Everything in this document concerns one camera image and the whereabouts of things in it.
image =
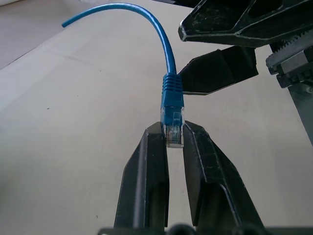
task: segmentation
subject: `clear plastic connector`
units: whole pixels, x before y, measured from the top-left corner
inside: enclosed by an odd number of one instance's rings
[[[161,109],[161,123],[169,148],[183,148],[183,116],[184,107],[163,107]]]

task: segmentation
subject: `black plastic part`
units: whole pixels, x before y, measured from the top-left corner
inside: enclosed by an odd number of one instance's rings
[[[194,58],[179,74],[184,94],[206,95],[258,75],[255,49],[217,50]]]
[[[281,88],[289,87],[300,82],[313,82],[313,62],[298,67],[286,74],[277,75]]]
[[[200,0],[176,0],[173,4],[185,7],[194,8]]]
[[[313,0],[202,0],[181,22],[182,41],[261,47],[313,28]]]
[[[253,224],[244,224],[232,230],[216,231],[213,229],[197,229],[188,225],[173,226],[168,233],[154,229],[101,229],[98,235],[312,235],[313,228],[268,228],[266,230]]]
[[[278,51],[284,45],[286,45],[285,41],[277,41],[277,42],[271,43],[269,46],[270,46],[270,49],[272,50],[272,52],[274,53],[274,52]]]
[[[307,58],[308,62],[313,62],[313,47],[310,47],[303,51],[305,57]]]
[[[203,127],[184,125],[184,165],[192,223],[198,229],[231,230],[262,221],[232,162]]]
[[[167,227],[169,175],[161,123],[148,127],[125,166],[114,227]]]
[[[303,84],[313,88],[313,80],[312,79],[311,79],[311,81],[304,81]]]
[[[291,87],[288,87],[290,95],[296,106],[302,124],[308,134],[308,137],[313,145],[313,94],[307,92],[308,85],[305,81]]]

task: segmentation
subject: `white table surface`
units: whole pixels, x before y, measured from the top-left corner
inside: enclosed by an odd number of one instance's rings
[[[180,70],[226,46],[183,43],[190,9],[132,0],[168,34]],[[313,225],[313,148],[288,90],[259,75],[208,96],[185,96],[237,167],[266,226]],[[0,70],[0,234],[90,235],[112,226],[123,168],[159,120],[166,73],[159,38],[140,15],[115,10],[69,26]],[[190,223],[182,150],[168,149],[169,225]]]

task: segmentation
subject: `cable end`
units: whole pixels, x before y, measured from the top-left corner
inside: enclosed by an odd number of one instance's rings
[[[167,73],[163,78],[161,101],[161,123],[169,148],[183,148],[184,99],[181,77],[174,73]]]
[[[76,21],[76,17],[73,17],[73,18],[63,22],[61,25],[62,25],[63,28],[65,28],[65,27],[69,26],[71,23],[73,23],[75,21]]]
[[[184,107],[163,107],[161,109],[162,129],[169,148],[183,148]]]

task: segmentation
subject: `blue ethernet cable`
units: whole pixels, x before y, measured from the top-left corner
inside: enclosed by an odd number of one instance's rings
[[[166,145],[174,148],[183,147],[184,101],[181,77],[176,73],[175,59],[170,42],[163,27],[154,15],[138,5],[129,3],[109,3],[91,8],[74,16],[73,18],[65,21],[62,24],[62,27],[66,27],[71,23],[93,13],[111,9],[123,9],[136,12],[145,17],[156,29],[162,42],[167,67],[167,74],[163,77],[162,86],[161,124],[166,138]]]

